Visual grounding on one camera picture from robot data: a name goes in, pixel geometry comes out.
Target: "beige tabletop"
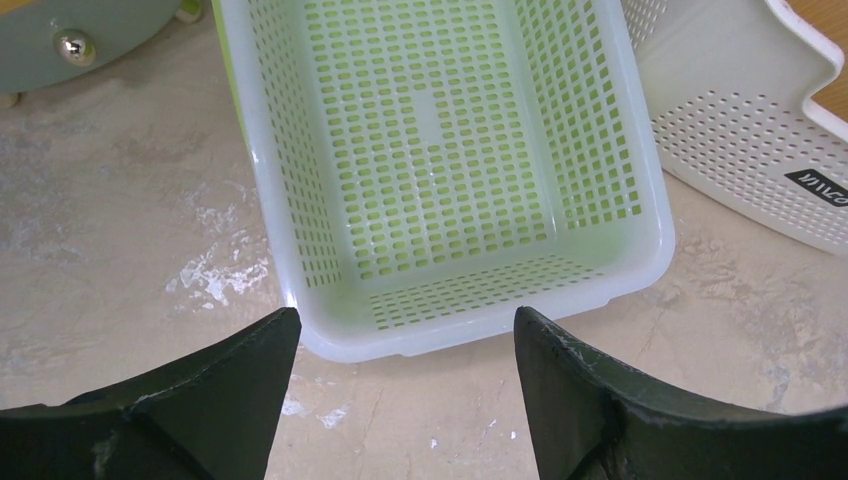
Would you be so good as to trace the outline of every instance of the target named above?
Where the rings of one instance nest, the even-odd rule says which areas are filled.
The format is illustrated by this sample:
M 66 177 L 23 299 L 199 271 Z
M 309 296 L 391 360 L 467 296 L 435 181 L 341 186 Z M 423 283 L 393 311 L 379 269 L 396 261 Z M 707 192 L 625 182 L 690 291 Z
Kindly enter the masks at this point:
M 667 179 L 653 288 L 560 323 L 680 387 L 798 413 L 848 402 L 848 262 Z M 0 408 L 58 404 L 280 305 L 211 17 L 0 111 Z M 508 335 L 333 364 L 305 349 L 268 478 L 534 478 Z

